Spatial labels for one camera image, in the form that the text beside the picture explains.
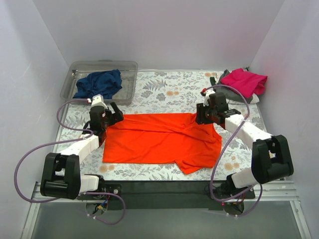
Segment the orange t shirt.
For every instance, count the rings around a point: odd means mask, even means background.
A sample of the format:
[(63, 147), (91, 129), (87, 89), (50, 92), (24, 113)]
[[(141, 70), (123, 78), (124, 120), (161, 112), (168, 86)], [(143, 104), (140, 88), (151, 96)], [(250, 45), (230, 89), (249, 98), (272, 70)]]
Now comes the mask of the orange t shirt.
[(212, 168), (222, 137), (212, 124), (197, 124), (192, 113), (125, 115), (109, 127), (104, 163), (175, 163), (184, 174)]

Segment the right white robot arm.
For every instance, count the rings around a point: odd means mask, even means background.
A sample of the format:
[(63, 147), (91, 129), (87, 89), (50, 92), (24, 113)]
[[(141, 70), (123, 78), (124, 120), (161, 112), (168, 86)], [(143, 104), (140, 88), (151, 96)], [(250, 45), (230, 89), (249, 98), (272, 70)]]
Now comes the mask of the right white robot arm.
[(204, 102), (196, 106), (198, 124), (215, 123), (234, 134), (252, 151), (251, 167), (227, 176), (226, 194), (239, 197), (245, 187), (265, 184), (294, 173), (287, 139), (262, 131), (236, 109), (230, 109), (225, 95), (213, 90), (203, 90)]

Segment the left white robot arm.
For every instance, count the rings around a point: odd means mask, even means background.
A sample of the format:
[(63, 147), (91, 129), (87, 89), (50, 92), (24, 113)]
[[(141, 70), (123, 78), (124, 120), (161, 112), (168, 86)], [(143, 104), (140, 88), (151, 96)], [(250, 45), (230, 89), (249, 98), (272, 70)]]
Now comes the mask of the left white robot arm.
[(59, 153), (47, 154), (44, 162), (40, 193), (43, 196), (76, 199), (80, 194), (90, 193), (95, 199), (105, 196), (106, 186), (103, 176), (80, 172), (81, 162), (106, 140), (108, 127), (124, 120), (115, 102), (107, 106), (93, 105), (90, 120), (82, 129), (79, 140)]

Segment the white folded shirt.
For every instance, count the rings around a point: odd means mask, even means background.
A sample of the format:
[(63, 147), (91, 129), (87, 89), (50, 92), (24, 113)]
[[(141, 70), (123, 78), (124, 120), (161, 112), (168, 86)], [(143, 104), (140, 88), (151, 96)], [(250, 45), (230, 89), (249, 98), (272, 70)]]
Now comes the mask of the white folded shirt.
[[(226, 99), (228, 104), (232, 104), (232, 105), (244, 105), (244, 102), (239, 102), (239, 101), (233, 101), (230, 99)], [(257, 104), (260, 101), (259, 97), (254, 94), (252, 96), (252, 100), (248, 103), (248, 104)]]

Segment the blue t shirt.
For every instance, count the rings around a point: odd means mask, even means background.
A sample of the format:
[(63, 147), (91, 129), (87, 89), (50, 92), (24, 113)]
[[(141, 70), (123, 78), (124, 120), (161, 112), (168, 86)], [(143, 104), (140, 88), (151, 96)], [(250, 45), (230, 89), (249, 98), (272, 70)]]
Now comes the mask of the blue t shirt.
[(104, 99), (112, 99), (122, 89), (121, 72), (116, 70), (93, 72), (76, 83), (77, 92), (74, 99), (93, 98), (100, 94)]

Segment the clear plastic bin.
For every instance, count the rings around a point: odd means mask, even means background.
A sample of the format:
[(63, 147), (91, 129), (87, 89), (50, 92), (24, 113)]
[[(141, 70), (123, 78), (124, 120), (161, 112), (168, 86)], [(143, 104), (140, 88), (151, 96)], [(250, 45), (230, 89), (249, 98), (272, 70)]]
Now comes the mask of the clear plastic bin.
[(135, 93), (135, 61), (77, 61), (71, 64), (60, 97), (64, 100), (102, 95), (105, 103), (129, 105)]

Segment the grey folded t shirt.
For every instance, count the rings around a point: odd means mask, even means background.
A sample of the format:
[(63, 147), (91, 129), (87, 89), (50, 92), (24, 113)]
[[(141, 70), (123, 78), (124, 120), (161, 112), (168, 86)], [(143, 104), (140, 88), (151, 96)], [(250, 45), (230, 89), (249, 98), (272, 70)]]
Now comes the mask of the grey folded t shirt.
[[(230, 72), (226, 69), (223, 74), (219, 77), (219, 81), (216, 81), (217, 85), (221, 85), (221, 80), (228, 76)], [(233, 101), (239, 101), (239, 102), (244, 102), (243, 98), (234, 92), (233, 90), (227, 88), (227, 87), (216, 87), (215, 92), (223, 93), (225, 98), (233, 100)]]

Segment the dark green folded shirt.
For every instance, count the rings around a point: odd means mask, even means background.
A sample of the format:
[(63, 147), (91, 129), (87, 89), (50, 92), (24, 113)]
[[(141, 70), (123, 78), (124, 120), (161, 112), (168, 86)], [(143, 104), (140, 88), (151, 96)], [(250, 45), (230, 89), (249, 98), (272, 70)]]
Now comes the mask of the dark green folded shirt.
[(211, 83), (212, 89), (215, 90), (217, 85), (215, 77), (210, 77), (210, 83)]

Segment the pink folded t shirt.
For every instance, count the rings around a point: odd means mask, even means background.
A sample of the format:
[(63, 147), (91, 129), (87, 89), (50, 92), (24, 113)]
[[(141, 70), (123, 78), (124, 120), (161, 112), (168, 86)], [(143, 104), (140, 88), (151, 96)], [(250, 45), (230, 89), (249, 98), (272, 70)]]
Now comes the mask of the pink folded t shirt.
[(264, 93), (267, 79), (268, 77), (265, 75), (255, 74), (239, 68), (233, 70), (219, 81), (224, 85), (235, 88), (244, 97), (249, 98), (254, 94), (261, 95)]

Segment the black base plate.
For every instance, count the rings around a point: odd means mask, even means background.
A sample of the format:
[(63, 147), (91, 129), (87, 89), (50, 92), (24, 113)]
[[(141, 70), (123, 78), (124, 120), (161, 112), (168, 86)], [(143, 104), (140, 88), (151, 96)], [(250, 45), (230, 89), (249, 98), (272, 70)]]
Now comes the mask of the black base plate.
[[(105, 181), (106, 192), (123, 198), (127, 209), (209, 209), (222, 211), (221, 202), (211, 199), (210, 181)], [(213, 193), (217, 199), (226, 199), (241, 193), (245, 188), (226, 190), (225, 181), (213, 182)], [(81, 195), (77, 199), (97, 203), (107, 196)], [(110, 197), (109, 210), (122, 209), (122, 202)]]

